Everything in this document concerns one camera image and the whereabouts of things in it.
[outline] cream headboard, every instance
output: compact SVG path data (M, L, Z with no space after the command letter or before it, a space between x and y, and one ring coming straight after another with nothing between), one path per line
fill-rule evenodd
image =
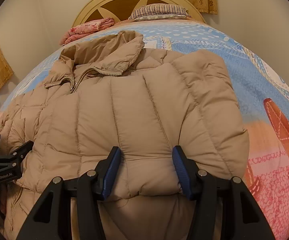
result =
M135 9L152 3L180 5L188 10L193 19L205 22L198 10L187 0L91 0L79 13L73 26L106 17L112 17L116 22L124 21Z

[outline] pillow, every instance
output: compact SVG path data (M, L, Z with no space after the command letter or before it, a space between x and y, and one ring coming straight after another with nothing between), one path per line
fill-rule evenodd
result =
M158 15L148 15L138 17L134 19L134 21L141 22L141 21L166 20L166 19L187 20L188 16L182 14L158 14Z
M165 4L165 3L153 3L149 5L142 6L141 8L134 10L129 20L134 20L142 16L149 15L162 15L162 14L181 14L188 17L191 17L187 13L187 10L179 5L175 4Z

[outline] white wall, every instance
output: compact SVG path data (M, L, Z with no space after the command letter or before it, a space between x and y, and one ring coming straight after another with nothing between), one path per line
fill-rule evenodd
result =
M6 0L0 7L0 47L14 77L0 91L0 106L58 41L90 0ZM218 0L208 24L262 57L289 85L289 2Z
M206 22L261 57L289 86L288 0L218 0Z
M0 91L0 107L16 85L57 50L61 36L90 0L5 0L0 47L14 76Z

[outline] puffer jacket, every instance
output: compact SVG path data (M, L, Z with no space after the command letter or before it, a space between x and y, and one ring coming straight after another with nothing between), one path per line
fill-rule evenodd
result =
M8 239L52 178L81 176L113 146L123 152L121 165L110 197L99 202L108 240L186 238L195 203L181 194L175 145L214 176L243 176L248 133L222 58L143 47L133 31L76 43L41 84L11 102L0 154L28 140L34 147L22 178L8 186ZM72 230L78 239L74 200Z

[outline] bedspread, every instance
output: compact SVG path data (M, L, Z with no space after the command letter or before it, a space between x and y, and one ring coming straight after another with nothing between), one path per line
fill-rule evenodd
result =
M159 20L118 25L78 42L135 30L146 48L187 54L207 49L221 56L237 95L250 151L244 181L265 214L277 240L289 236L289 87L261 58L226 34L194 21ZM10 94L0 116L15 96L42 81L63 48L42 61Z

